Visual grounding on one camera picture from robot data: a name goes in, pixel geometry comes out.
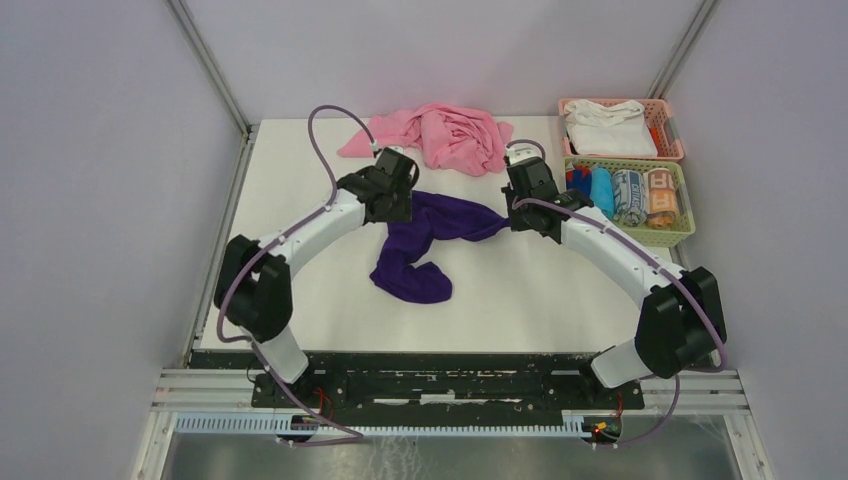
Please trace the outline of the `purple cloth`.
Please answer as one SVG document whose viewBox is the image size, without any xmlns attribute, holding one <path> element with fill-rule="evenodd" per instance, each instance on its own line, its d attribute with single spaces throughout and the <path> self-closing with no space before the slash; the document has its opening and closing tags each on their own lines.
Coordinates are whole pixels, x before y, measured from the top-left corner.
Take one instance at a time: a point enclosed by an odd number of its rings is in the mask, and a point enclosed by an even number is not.
<svg viewBox="0 0 848 480">
<path fill-rule="evenodd" d="M 421 263 L 436 241 L 487 240 L 509 220 L 480 203 L 442 194 L 414 191 L 411 220 L 390 223 L 387 239 L 370 273 L 372 283 L 407 303 L 438 304 L 451 299 L 453 283 L 441 268 Z"/>
</svg>

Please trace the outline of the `red blue patterned towel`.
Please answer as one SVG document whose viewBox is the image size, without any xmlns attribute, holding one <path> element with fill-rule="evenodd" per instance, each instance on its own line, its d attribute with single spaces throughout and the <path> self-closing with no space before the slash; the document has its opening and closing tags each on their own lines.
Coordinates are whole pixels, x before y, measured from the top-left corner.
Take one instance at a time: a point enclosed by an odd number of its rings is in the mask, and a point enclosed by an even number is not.
<svg viewBox="0 0 848 480">
<path fill-rule="evenodd" d="M 577 190 L 589 197 L 592 191 L 592 171 L 584 166 L 574 166 L 565 173 L 565 186 L 567 190 Z"/>
</svg>

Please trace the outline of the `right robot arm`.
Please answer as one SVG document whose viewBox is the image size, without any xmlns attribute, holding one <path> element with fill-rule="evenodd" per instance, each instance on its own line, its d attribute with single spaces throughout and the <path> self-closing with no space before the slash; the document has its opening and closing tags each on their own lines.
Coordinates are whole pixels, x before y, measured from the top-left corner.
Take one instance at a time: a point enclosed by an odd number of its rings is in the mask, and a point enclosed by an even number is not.
<svg viewBox="0 0 848 480">
<path fill-rule="evenodd" d="M 720 292 L 710 271 L 687 270 L 649 251 L 587 196 L 559 190 L 544 159 L 508 154 L 504 163 L 508 183 L 502 192 L 511 230 L 534 231 L 579 253 L 640 309 L 632 339 L 581 366 L 577 392 L 585 405 L 602 408 L 628 382 L 669 379 L 712 353 L 726 355 Z"/>
</svg>

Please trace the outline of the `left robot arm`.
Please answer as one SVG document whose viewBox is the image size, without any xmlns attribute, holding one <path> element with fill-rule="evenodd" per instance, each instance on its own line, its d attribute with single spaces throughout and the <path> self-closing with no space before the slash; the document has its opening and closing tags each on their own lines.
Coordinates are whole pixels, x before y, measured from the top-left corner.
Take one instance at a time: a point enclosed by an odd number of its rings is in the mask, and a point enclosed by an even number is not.
<svg viewBox="0 0 848 480">
<path fill-rule="evenodd" d="M 292 281 L 315 256 L 369 223 L 408 222 L 420 170 L 395 148 L 377 152 L 374 164 L 336 181 L 329 198 L 290 227 L 258 239 L 238 235 L 225 250 L 213 303 L 220 321 L 237 326 L 278 380 L 278 396 L 293 407 L 313 397 L 306 354 L 289 323 Z"/>
</svg>

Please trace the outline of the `rolled light blue towel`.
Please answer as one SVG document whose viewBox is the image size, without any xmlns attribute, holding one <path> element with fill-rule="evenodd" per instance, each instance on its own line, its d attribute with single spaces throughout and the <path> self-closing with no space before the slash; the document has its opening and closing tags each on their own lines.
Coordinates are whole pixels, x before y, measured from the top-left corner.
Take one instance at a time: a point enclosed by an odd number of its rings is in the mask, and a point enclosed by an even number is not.
<svg viewBox="0 0 848 480">
<path fill-rule="evenodd" d="M 615 203 L 612 187 L 612 174 L 605 168 L 595 165 L 591 168 L 590 199 L 610 220 L 614 218 Z"/>
</svg>

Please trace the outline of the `crumpled pink cloth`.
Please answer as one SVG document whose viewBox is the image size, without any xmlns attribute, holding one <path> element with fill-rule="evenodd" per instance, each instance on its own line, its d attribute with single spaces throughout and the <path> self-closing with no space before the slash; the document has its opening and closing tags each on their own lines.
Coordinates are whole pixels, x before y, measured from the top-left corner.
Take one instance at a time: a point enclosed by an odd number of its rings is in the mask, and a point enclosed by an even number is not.
<svg viewBox="0 0 848 480">
<path fill-rule="evenodd" d="M 375 115 L 367 127 L 368 132 L 357 132 L 337 154 L 364 158 L 372 153 L 373 142 L 381 147 L 413 147 L 421 152 L 427 168 L 472 177 L 505 169 L 503 156 L 514 133 L 512 124 L 484 110 L 442 103 Z"/>
</svg>

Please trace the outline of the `white folded cloth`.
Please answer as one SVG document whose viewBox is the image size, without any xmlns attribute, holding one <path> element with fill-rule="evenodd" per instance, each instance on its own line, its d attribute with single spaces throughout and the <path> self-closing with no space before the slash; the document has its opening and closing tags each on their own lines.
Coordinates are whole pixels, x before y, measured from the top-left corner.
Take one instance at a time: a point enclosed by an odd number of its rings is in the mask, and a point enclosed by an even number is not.
<svg viewBox="0 0 848 480">
<path fill-rule="evenodd" d="M 627 100 L 605 106 L 589 99 L 563 105 L 566 133 L 580 155 L 655 157 L 645 106 Z"/>
</svg>

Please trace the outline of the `green plastic basket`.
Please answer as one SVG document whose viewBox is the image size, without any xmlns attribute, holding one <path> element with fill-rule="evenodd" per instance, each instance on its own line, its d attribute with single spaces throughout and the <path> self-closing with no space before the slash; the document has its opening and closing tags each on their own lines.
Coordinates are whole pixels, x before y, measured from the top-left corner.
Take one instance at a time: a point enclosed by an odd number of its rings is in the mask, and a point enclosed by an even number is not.
<svg viewBox="0 0 848 480">
<path fill-rule="evenodd" d="M 566 170 L 569 170 L 571 167 L 592 168 L 595 165 L 599 165 L 611 173 L 622 169 L 629 169 L 642 174 L 654 168 L 667 168 L 673 178 L 674 193 L 679 209 L 679 215 L 675 221 L 665 229 L 652 229 L 646 226 L 645 223 L 637 227 L 627 227 L 618 221 L 615 221 L 615 224 L 632 238 L 648 247 L 672 248 L 696 231 L 695 218 L 684 172 L 677 163 L 625 158 L 565 156 L 563 165 L 566 167 Z"/>
</svg>

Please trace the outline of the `pink plastic basket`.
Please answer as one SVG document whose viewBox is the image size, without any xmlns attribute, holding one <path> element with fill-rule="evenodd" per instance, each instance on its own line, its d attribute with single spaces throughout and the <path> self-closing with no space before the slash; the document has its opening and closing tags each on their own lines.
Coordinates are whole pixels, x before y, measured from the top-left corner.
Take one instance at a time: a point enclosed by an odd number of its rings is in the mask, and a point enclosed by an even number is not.
<svg viewBox="0 0 848 480">
<path fill-rule="evenodd" d="M 684 158 L 684 150 L 682 140 L 677 131 L 677 127 L 674 121 L 674 115 L 672 113 L 670 105 L 664 101 L 659 99 L 637 99 L 636 101 L 642 103 L 645 106 L 645 120 L 648 128 L 656 127 L 659 130 L 660 138 L 662 140 L 662 150 L 659 155 L 655 157 L 636 157 L 636 156 L 612 156 L 612 155 L 580 155 L 576 152 L 575 148 L 571 145 L 568 135 L 566 133 L 564 115 L 563 115 L 563 105 L 571 100 L 576 99 L 587 99 L 587 98 L 562 98 L 558 101 L 558 110 L 560 114 L 560 119 L 562 121 L 562 130 L 563 130 L 563 151 L 567 156 L 595 156 L 595 157 L 615 157 L 615 158 L 627 158 L 627 159 L 639 159 L 639 160 L 657 160 L 657 161 L 671 161 L 671 162 L 679 162 Z M 620 102 L 624 102 L 627 100 L 634 99 L 599 99 L 599 98 L 589 98 L 594 102 L 598 102 L 605 106 L 612 106 L 618 104 Z"/>
</svg>

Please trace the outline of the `orange item in pink basket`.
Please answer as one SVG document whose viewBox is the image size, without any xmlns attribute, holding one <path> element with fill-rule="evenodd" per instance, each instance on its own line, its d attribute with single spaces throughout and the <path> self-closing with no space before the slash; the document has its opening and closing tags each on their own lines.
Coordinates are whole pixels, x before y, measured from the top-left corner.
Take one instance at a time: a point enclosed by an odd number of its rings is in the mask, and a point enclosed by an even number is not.
<svg viewBox="0 0 848 480">
<path fill-rule="evenodd" d="M 662 140 L 660 138 L 659 130 L 656 127 L 650 127 L 649 133 L 657 150 L 657 155 L 659 155 L 662 150 Z"/>
</svg>

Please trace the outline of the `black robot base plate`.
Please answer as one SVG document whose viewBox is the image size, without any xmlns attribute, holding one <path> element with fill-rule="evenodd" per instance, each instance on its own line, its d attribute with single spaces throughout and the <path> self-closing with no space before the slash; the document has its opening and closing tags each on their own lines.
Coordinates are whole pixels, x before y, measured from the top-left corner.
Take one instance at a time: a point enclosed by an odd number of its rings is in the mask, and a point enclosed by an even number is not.
<svg viewBox="0 0 848 480">
<path fill-rule="evenodd" d="M 638 383 L 593 392 L 586 354 L 311 351 L 297 400 L 350 427 L 559 426 L 564 411 L 645 407 Z"/>
</svg>

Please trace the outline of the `aluminium frame rails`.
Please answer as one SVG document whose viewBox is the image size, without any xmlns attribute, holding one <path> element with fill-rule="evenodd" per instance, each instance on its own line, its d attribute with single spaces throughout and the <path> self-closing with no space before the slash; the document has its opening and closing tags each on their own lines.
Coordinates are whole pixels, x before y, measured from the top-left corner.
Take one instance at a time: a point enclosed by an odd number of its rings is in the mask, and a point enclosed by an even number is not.
<svg viewBox="0 0 848 480">
<path fill-rule="evenodd" d="M 179 413 L 295 414 L 258 408 L 238 370 L 161 374 L 133 479 L 769 479 L 773 472 L 735 372 L 639 384 L 623 443 L 556 437 L 351 439 L 174 431 Z"/>
</svg>

